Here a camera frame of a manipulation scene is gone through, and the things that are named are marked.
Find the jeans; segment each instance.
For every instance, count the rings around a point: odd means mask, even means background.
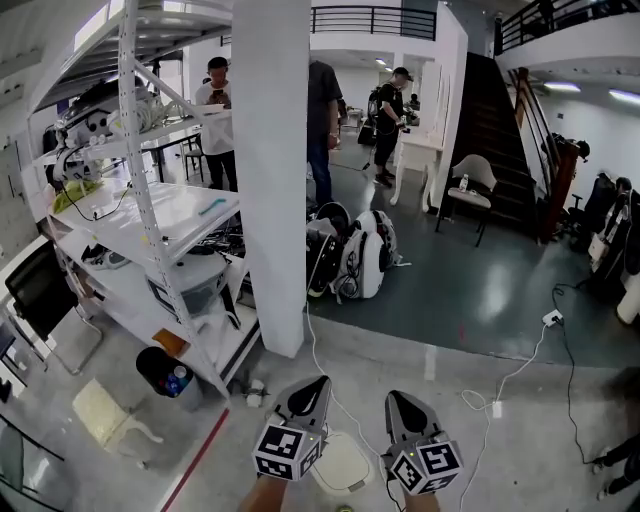
[[[329,172],[329,134],[307,139],[307,162],[311,164],[316,182],[316,203],[331,203],[331,174]]]
[[[388,133],[388,131],[384,133],[379,130],[376,131],[376,154],[373,157],[373,162],[376,165],[381,165],[382,167],[387,165],[387,160],[389,160],[391,153],[396,148],[399,133],[400,130],[397,127],[391,133]]]
[[[238,191],[238,180],[236,178],[236,158],[233,151],[227,151],[220,155],[204,155],[207,159],[207,167],[211,173],[211,187],[222,190],[222,174],[227,173],[229,190]]]
[[[598,457],[594,463],[611,467],[617,462],[627,460],[624,468],[624,476],[616,478],[609,484],[607,492],[616,494],[623,489],[629,487],[632,483],[640,480],[640,468],[638,467],[638,459],[640,451],[640,435],[627,439],[620,446],[609,451],[604,457]]]

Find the staircase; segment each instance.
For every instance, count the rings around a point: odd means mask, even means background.
[[[489,161],[498,180],[492,222],[507,224],[537,238],[534,180],[529,174],[507,87],[493,59],[468,53],[451,165],[473,153]]]

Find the black t-shirt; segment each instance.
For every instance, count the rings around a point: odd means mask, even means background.
[[[396,122],[382,110],[383,101],[391,105],[391,108],[398,117],[402,117],[402,91],[390,83],[386,83],[380,87],[380,92],[378,93],[378,130],[383,133],[388,133],[395,128]]]
[[[333,68],[314,60],[309,64],[309,97],[307,99],[307,139],[329,133],[329,102],[342,98]]]

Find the trash bin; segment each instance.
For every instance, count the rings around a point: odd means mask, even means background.
[[[136,368],[156,393],[176,400],[183,409],[194,411],[202,402],[193,370],[160,347],[147,347],[140,352]]]

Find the dark green floor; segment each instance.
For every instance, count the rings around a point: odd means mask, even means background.
[[[351,137],[332,162],[361,168],[368,150]],[[332,166],[334,199],[356,216],[371,206],[394,223],[401,254],[410,267],[387,272],[378,294],[337,304],[327,295],[312,300],[313,314],[364,329],[433,345],[510,358],[528,358],[540,338],[541,318],[553,310],[557,282],[588,276],[586,255],[562,244],[537,246],[517,232],[490,224],[474,248],[475,224],[463,217],[443,222],[419,208],[419,183],[405,183],[398,205],[366,173]],[[567,291],[560,311],[579,366],[640,366],[640,329],[622,325],[614,306]],[[547,330],[538,361],[568,364],[559,327]]]

